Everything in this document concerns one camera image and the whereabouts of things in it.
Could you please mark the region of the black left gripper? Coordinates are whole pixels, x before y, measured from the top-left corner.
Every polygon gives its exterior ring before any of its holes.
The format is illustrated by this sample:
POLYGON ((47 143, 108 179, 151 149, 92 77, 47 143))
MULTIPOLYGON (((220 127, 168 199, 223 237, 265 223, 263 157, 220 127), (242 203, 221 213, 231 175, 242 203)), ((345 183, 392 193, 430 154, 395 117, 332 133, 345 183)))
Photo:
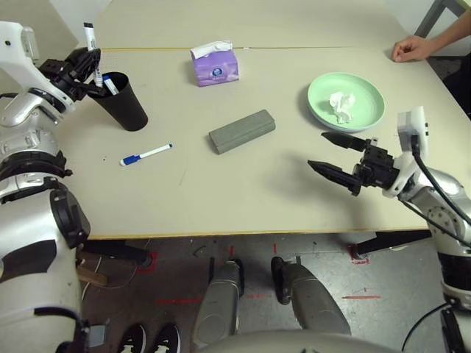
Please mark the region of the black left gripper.
POLYGON ((106 94, 105 88, 85 84, 79 75, 93 73, 99 66, 100 59, 100 49, 88 50, 87 47, 81 47, 68 55, 68 61, 47 59, 39 67, 39 71, 72 101, 80 101, 86 95, 103 97, 106 94))

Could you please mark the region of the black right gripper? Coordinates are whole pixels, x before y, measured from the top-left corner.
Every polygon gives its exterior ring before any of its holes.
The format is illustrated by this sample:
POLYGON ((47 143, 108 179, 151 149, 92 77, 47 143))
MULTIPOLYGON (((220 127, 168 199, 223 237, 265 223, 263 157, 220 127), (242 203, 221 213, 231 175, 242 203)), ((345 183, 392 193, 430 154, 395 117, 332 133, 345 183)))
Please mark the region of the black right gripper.
POLYGON ((324 178, 345 187, 352 195, 358 195, 361 187, 379 187, 388 190, 396 180, 399 170, 387 150, 372 144, 370 139, 360 139, 341 132, 323 132, 321 136, 344 149, 362 151, 364 156, 354 166, 353 175, 330 163, 309 160, 308 164, 324 178))

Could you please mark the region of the bystander bare hand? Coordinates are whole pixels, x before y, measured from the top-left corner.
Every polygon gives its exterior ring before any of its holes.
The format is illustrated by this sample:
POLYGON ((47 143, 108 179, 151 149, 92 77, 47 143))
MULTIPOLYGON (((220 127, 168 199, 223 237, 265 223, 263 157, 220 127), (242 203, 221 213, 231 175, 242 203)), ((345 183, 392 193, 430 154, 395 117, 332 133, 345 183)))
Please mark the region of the bystander bare hand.
POLYGON ((391 59, 396 63, 424 60, 433 53, 433 42, 418 36, 409 36, 395 43, 391 59))

